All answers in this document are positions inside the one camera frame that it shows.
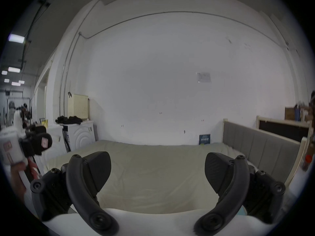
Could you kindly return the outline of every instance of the bottle cap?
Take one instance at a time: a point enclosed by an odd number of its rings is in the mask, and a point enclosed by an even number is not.
[[[311,155],[306,155],[305,156],[305,162],[307,162],[307,163],[311,163],[312,162],[312,156]]]

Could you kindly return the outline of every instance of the wooden frame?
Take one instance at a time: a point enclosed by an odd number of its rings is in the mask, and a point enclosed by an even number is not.
[[[239,125],[239,124],[237,124],[237,123],[228,121],[228,119],[223,119],[222,141],[223,141],[224,123],[225,123],[225,122],[230,122],[230,123]],[[302,138],[302,141],[299,143],[299,142],[297,142],[297,141],[295,141],[295,140],[292,140],[292,139],[290,139],[290,138],[287,138],[287,137],[284,137],[284,136],[280,136],[280,135],[277,135],[277,134],[274,134],[274,133],[270,133],[270,132],[267,132],[267,131],[264,131],[264,130],[255,129],[255,128],[249,128],[249,129],[251,129],[251,130],[256,130],[256,131],[261,132],[261,133],[266,133],[266,134],[269,134],[269,135],[271,135],[271,136],[275,136],[275,137],[281,138],[281,139],[283,139],[283,140],[290,141],[290,142],[292,142],[292,143],[295,143],[295,144],[299,144],[299,145],[300,145],[299,151],[298,151],[298,153],[297,153],[297,156],[296,156],[296,159],[295,159],[294,164],[293,164],[293,166],[292,166],[292,169],[291,169],[291,171],[290,171],[290,173],[289,173],[289,175],[288,175],[288,177],[287,177],[287,179],[286,179],[286,181],[285,181],[285,183],[284,183],[284,185],[285,185],[286,187],[288,187],[289,184],[291,183],[291,181],[292,181],[292,179],[293,179],[293,177],[294,177],[296,171],[297,171],[297,168],[299,167],[299,165],[300,165],[300,163],[301,163],[301,160],[302,160],[302,158],[303,158],[303,156],[304,156],[304,153],[306,153],[306,150],[307,150],[307,146],[306,146],[306,145],[307,145],[307,143],[309,142],[309,138],[303,137],[303,138]]]
[[[291,125],[291,126],[298,126],[298,127],[303,127],[303,128],[308,128],[308,133],[307,133],[307,138],[305,141],[305,147],[303,151],[303,155],[306,154],[307,148],[309,146],[311,136],[313,135],[314,129],[312,128],[312,121],[310,122],[300,122],[300,121],[293,121],[293,120],[278,120],[278,119],[271,119],[271,118],[266,118],[262,116],[257,116],[256,118],[256,128],[259,129],[259,123],[260,121],[268,121],[268,122],[274,122],[274,123],[280,123],[280,124],[286,124],[286,125]]]

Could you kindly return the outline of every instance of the mattress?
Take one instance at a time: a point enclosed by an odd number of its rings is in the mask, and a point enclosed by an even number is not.
[[[45,171],[60,169],[73,154],[97,151],[107,151],[112,162],[111,175],[97,194],[100,207],[150,214],[213,209],[219,197],[204,173],[207,154],[241,155],[223,143],[149,146],[101,140],[49,160]]]

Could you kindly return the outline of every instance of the white washing machine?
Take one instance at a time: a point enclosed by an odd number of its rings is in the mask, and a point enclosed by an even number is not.
[[[93,121],[87,120],[81,124],[63,124],[65,139],[67,139],[71,151],[95,143]]]
[[[41,156],[38,155],[34,156],[35,162],[42,175],[44,175],[45,173],[44,166],[46,165],[48,160],[67,153],[62,129],[63,126],[59,124],[49,125],[48,128],[46,129],[46,132],[51,135],[53,143],[49,149],[42,152]]]

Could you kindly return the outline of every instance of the bed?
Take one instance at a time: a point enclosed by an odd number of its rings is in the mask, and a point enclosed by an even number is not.
[[[313,135],[312,121],[301,122],[293,120],[278,120],[257,116],[256,128],[268,131],[292,140],[301,142],[306,137],[306,146],[303,154],[306,154],[310,139]]]
[[[101,140],[48,161],[45,171],[61,168],[73,154],[82,157],[107,151],[111,175],[98,193],[101,208],[166,214],[215,207],[218,195],[208,183],[204,163],[209,152],[248,163],[286,185],[300,163],[306,139],[297,142],[258,129],[223,121],[222,143],[209,145],[150,146]]]

